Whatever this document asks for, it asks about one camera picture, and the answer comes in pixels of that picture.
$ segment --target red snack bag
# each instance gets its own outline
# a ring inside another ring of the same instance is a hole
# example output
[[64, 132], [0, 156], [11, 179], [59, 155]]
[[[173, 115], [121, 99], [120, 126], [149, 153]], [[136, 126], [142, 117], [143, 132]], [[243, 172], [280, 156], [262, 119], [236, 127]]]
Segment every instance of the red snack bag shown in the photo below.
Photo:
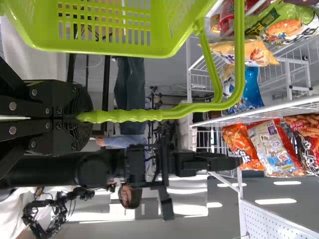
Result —
[[[258, 0], [245, 0], [245, 13], [247, 13]], [[258, 15], [264, 9], [270, 5], [270, 0], [266, 0], [260, 7], [254, 10], [250, 15]], [[222, 34], [225, 34], [230, 28], [234, 27], [234, 14], [235, 10], [235, 0], [225, 0], [223, 3], [223, 9], [220, 14], [219, 28]]]
[[242, 170], [264, 170], [244, 124], [225, 126], [222, 132], [230, 150], [243, 158], [244, 163], [240, 166]]
[[298, 147], [298, 157], [308, 173], [319, 176], [319, 115], [284, 117], [293, 131]]
[[265, 167], [266, 176], [305, 176], [295, 150], [280, 125], [280, 119], [266, 120], [247, 126], [257, 155]]

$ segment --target hair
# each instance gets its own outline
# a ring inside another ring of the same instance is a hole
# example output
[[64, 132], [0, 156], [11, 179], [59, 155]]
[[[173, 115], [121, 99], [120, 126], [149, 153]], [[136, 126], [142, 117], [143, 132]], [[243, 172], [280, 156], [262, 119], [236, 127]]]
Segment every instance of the hair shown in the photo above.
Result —
[[141, 188], [131, 188], [131, 191], [132, 191], [132, 200], [127, 207], [125, 207], [123, 205], [122, 200], [120, 200], [120, 203], [126, 209], [136, 209], [139, 207], [139, 205], [141, 203], [143, 190]]

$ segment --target person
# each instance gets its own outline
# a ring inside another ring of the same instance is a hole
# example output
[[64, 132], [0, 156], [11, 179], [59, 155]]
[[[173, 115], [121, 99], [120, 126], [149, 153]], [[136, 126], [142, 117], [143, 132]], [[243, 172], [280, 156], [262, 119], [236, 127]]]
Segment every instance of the person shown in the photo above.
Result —
[[[27, 231], [24, 224], [24, 207], [33, 200], [54, 199], [57, 192], [72, 191], [74, 187], [45, 187], [39, 190], [36, 187], [23, 187], [15, 190], [0, 190], [0, 232], [2, 239], [28, 239], [32, 237], [32, 232]], [[51, 222], [51, 207], [39, 208], [35, 217], [42, 228], [46, 229]]]
[[[118, 76], [115, 83], [114, 95], [117, 109], [139, 110], [149, 109], [150, 100], [145, 98], [145, 66], [144, 58], [117, 57]], [[145, 138], [145, 122], [127, 121], [120, 123], [121, 135], [114, 137], [100, 136], [96, 143], [100, 146], [127, 148], [130, 145], [147, 144]], [[150, 154], [145, 151], [146, 169], [150, 162]], [[124, 184], [118, 191], [119, 200], [124, 208], [135, 209], [140, 205], [142, 189], [134, 189]]]

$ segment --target shopping basket handle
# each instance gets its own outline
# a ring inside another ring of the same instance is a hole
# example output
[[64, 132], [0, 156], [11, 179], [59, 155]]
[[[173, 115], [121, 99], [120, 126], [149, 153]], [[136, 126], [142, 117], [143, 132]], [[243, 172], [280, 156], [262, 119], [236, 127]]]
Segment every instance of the shopping basket handle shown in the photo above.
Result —
[[222, 98], [222, 88], [219, 82], [215, 64], [209, 49], [205, 32], [201, 29], [203, 20], [197, 20], [194, 24], [195, 32], [199, 32], [199, 39], [202, 44], [207, 69], [214, 88], [214, 100], [211, 103], [189, 103], [181, 104], [169, 110], [114, 110], [111, 112], [93, 111], [81, 113], [77, 119], [80, 121], [89, 121], [92, 123], [125, 122], [147, 120], [174, 120], [182, 118], [193, 112], [222, 111], [232, 107], [241, 98], [245, 87], [245, 34], [244, 34], [244, 2], [235, 1], [235, 90], [225, 102], [220, 102]]

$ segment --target hand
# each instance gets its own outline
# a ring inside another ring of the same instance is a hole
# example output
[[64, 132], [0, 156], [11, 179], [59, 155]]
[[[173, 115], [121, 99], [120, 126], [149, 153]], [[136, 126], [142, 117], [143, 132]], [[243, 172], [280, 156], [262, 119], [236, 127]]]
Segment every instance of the hand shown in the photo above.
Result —
[[96, 137], [96, 143], [98, 146], [100, 147], [104, 147], [105, 144], [104, 144], [104, 136], [99, 136], [99, 137]]

